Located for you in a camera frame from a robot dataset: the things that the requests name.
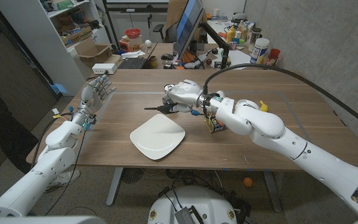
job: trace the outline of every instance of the table leg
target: table leg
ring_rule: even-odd
[[[270,195],[270,200],[273,205],[273,210],[275,212],[281,212],[283,208],[281,207],[281,202],[278,197],[278,192],[276,188],[276,184],[274,182],[273,173],[270,171],[264,171],[265,183],[267,186],[268,194]]]
[[[122,167],[116,167],[114,171],[114,175],[112,177],[109,195],[107,196],[106,204],[111,206],[114,203],[114,199],[116,199],[116,194],[118,191],[119,183],[121,181]]]

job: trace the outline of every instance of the computer monitor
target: computer monitor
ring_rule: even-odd
[[[198,28],[204,15],[203,4],[200,0],[188,0],[185,10],[177,26],[176,52],[181,60]]]

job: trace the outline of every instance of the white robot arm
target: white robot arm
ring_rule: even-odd
[[[0,217],[26,216],[49,183],[75,162],[74,148],[78,140],[74,136],[82,134],[89,124],[96,122],[94,113],[116,89],[108,90],[111,85],[108,80],[103,75],[83,89],[81,103],[71,121],[65,121],[47,136],[47,146],[40,154],[38,163],[0,197]]]
[[[239,100],[234,106],[234,100],[225,97],[222,91],[203,95],[199,84],[190,80],[170,85],[163,103],[172,105],[170,112],[202,107],[206,116],[214,115],[234,133],[249,135],[255,144],[291,159],[358,214],[358,167],[299,137],[286,128],[277,115],[260,111],[257,104],[249,100]]]

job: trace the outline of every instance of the square plate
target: square plate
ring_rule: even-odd
[[[150,159],[168,155],[185,137],[185,130],[162,114],[150,118],[129,136],[136,148]]]

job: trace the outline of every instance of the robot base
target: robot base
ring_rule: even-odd
[[[205,224],[237,223],[231,204],[215,191],[199,186],[183,186],[175,188],[175,192],[182,207],[190,208],[194,206]],[[167,192],[167,197],[172,200],[175,208],[180,211],[178,200],[172,190]],[[150,209],[148,224],[178,223],[175,218],[175,209],[167,197],[163,195],[154,202]],[[194,223],[199,223],[194,213],[191,214],[191,217]]]

